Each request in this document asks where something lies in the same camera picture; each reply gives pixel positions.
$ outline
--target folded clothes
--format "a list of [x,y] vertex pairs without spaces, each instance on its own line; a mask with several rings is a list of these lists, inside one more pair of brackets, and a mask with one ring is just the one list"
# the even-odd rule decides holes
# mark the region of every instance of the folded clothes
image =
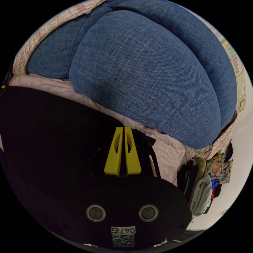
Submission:
[[198,181],[190,205],[193,216],[200,216],[206,211],[211,203],[212,192],[212,182],[209,175]]

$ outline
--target blue fabric pillow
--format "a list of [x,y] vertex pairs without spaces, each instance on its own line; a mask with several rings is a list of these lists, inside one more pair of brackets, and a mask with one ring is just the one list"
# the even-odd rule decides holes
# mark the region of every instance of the blue fabric pillow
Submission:
[[190,147],[205,147],[220,132],[217,95],[197,57],[135,12],[110,12],[89,29],[70,81],[77,93]]

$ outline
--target yellow plastic part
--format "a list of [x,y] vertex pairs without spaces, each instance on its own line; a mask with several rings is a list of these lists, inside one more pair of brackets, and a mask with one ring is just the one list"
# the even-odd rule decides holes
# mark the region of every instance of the yellow plastic part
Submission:
[[115,175],[117,177],[119,177],[120,175],[122,142],[123,142],[123,127],[116,127],[104,169],[104,172],[107,175]]
[[140,161],[138,158],[134,137],[131,127],[125,127],[125,150],[126,150],[126,171],[127,175],[137,175],[141,173]]

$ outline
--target colorful chart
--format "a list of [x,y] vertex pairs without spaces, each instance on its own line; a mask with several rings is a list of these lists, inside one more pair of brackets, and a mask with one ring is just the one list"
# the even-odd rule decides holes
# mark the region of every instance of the colorful chart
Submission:
[[221,40],[221,43],[233,65],[235,75],[236,75],[236,82],[237,82],[237,106],[236,110],[240,113],[244,107],[246,102],[246,82],[245,82],[245,74],[244,74],[244,67],[239,59],[236,51],[231,46],[231,44],[226,40]]

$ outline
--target clothing pile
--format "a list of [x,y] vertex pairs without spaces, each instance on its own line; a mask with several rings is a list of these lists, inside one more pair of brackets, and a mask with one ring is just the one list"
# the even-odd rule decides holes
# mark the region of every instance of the clothing pile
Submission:
[[[211,152],[210,146],[202,155],[207,157],[208,152]],[[208,213],[213,199],[220,195],[222,185],[229,183],[232,154],[230,142],[224,153],[216,153],[208,160],[195,156],[178,172],[178,188],[187,199],[193,217]]]

